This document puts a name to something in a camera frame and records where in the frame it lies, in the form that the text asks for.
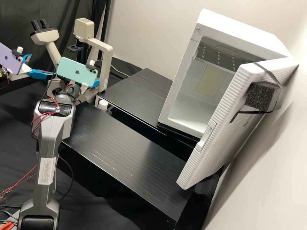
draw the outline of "red wire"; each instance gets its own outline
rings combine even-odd
[[[20,185],[21,183],[23,183],[23,182],[25,182],[27,179],[29,179],[29,178],[31,178],[31,177],[33,177],[33,176],[35,176],[36,175],[36,173],[35,174],[33,174],[33,175],[31,175],[31,176],[28,176],[26,179],[24,179],[23,181],[20,181],[17,185]],[[9,193],[9,192],[11,192],[11,191],[13,191],[13,190],[10,190],[10,191],[7,191],[7,192],[5,192],[5,193],[3,193],[3,192],[1,192],[1,196],[3,197],[5,194],[7,194],[7,193]]]
[[[10,84],[9,77],[7,77],[6,79],[7,79],[7,85],[6,85],[6,86],[4,86],[4,87],[1,87],[0,89],[4,89],[4,88],[6,88],[6,87],[8,87],[8,86],[9,86],[9,84]]]
[[[33,169],[35,169],[36,168],[36,166],[37,166],[37,164],[29,171],[29,172],[27,172],[19,181],[17,181],[13,186],[11,186],[11,187],[9,187],[9,188],[7,188],[6,190],[4,190],[4,191],[2,191],[1,193],[0,193],[0,198],[3,198],[3,196],[4,196],[4,192],[9,192],[10,190],[12,190],[16,185],[18,185],[18,183],[20,182],[20,181],[22,181],[22,179],[24,179],[30,172],[32,172],[33,171]]]
[[[54,98],[51,98],[50,100],[52,100],[56,104],[56,106],[59,107],[58,102]]]
[[[12,222],[7,222],[5,225],[2,225],[0,227],[0,230],[10,230],[14,227],[15,225]]]
[[[49,113],[43,113],[41,115],[39,115],[38,117],[44,115],[44,117],[38,122],[38,124],[35,126],[32,134],[37,130],[37,128],[40,126],[40,124],[42,123],[43,120],[46,120],[50,115],[52,114],[56,114],[57,112],[49,112]]]
[[[65,90],[68,86],[71,86],[71,85],[74,85],[74,84],[72,84],[72,83],[69,83],[68,85],[66,85],[65,87],[64,87],[64,89],[63,90]]]
[[[50,114],[50,113],[52,113],[52,112],[42,113],[41,115],[39,115],[39,116],[37,116],[36,118],[34,118],[34,119],[32,120],[32,122],[31,122],[31,128],[32,128],[32,126],[33,126],[34,121],[36,121],[36,119],[38,119],[39,117],[41,117],[41,116],[43,116],[43,115]]]

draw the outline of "white cylinder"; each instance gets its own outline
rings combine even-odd
[[[22,48],[21,46],[18,46],[18,47],[17,47],[17,52],[18,52],[18,53],[22,53],[22,52],[23,52],[23,48]]]
[[[90,60],[90,65],[94,66],[95,65],[95,61],[94,60]]]
[[[108,102],[106,100],[100,100],[98,108],[101,110],[106,110],[108,108]]]

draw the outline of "white wall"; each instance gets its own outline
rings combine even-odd
[[[294,39],[289,32],[299,30],[304,4],[305,0],[113,0],[106,42],[115,57],[173,79],[202,8],[274,33],[289,46]]]
[[[297,6],[285,7],[299,29],[283,30],[278,20],[276,28],[293,36],[288,47],[300,66],[282,108],[265,116],[230,165],[205,230],[307,229],[307,17],[295,21]]]

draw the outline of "black fabric backdrop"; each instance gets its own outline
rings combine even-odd
[[[36,45],[30,38],[32,20],[45,18],[51,27],[59,31],[55,44],[61,55],[76,59],[76,53],[66,47],[76,43],[73,26],[76,18],[88,18],[95,23],[95,35],[106,5],[106,0],[1,0],[0,42],[16,49],[24,48],[23,54],[32,54],[31,68],[52,71],[53,63],[45,46]],[[10,82],[0,95],[35,82],[25,78]]]

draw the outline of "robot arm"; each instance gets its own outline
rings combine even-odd
[[[38,139],[39,155],[37,176],[32,199],[20,210],[18,230],[56,230],[59,203],[53,198],[53,176],[56,168],[58,147],[70,136],[75,106],[80,87],[67,85],[54,99],[41,100],[36,104],[32,124],[32,136]]]

